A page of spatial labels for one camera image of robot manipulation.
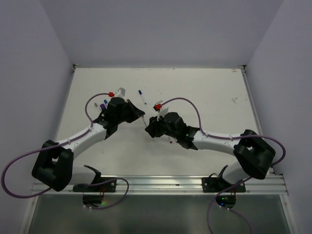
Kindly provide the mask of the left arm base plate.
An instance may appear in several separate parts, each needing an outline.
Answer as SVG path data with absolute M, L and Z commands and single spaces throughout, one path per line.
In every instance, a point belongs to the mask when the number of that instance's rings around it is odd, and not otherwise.
M 77 184 L 72 191 L 76 193 L 114 193 L 116 191 L 116 177 L 99 177 L 89 184 Z

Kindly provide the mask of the blue marker pen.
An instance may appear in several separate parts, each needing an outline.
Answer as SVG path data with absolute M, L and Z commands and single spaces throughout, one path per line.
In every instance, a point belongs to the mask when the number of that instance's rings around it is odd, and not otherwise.
M 139 90 L 139 91 L 138 91 L 138 93 L 139 93 L 139 95 L 140 95 L 140 97 L 141 97 L 141 99 L 142 99 L 143 103 L 144 103 L 145 105 L 147 105 L 147 102 L 146 102 L 146 100 L 145 100 L 145 98 L 144 98 L 144 96 L 143 96 L 142 91 L 141 91 L 141 90 Z

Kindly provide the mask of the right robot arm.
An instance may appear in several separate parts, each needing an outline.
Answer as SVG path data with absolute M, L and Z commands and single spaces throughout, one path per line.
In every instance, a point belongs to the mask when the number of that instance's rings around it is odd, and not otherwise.
M 238 139 L 207 137 L 197 127 L 188 126 L 176 112 L 151 117 L 145 131 L 152 137 L 169 136 L 185 149 L 212 150 L 232 155 L 236 162 L 222 168 L 207 185 L 215 191 L 229 191 L 236 183 L 251 177 L 263 180 L 275 157 L 275 150 L 254 131 L 245 130 Z

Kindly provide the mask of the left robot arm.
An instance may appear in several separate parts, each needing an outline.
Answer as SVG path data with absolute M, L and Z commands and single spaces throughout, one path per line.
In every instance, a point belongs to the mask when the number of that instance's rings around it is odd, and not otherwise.
M 67 140 L 46 141 L 32 169 L 32 176 L 59 192 L 67 185 L 84 185 L 94 192 L 101 187 L 100 171 L 85 165 L 74 167 L 74 160 L 93 145 L 109 138 L 123 123 L 132 123 L 145 115 L 130 100 L 113 97 L 107 109 L 91 121 L 90 127 Z

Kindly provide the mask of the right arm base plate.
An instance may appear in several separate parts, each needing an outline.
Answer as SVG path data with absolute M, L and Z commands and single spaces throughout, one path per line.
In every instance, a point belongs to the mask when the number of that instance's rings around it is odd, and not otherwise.
M 204 193 L 219 193 L 223 190 L 225 190 L 226 193 L 246 192 L 245 184 L 239 184 L 235 188 L 230 189 L 229 187 L 231 187 L 231 184 L 217 177 L 203 177 L 201 179 L 201 185 Z

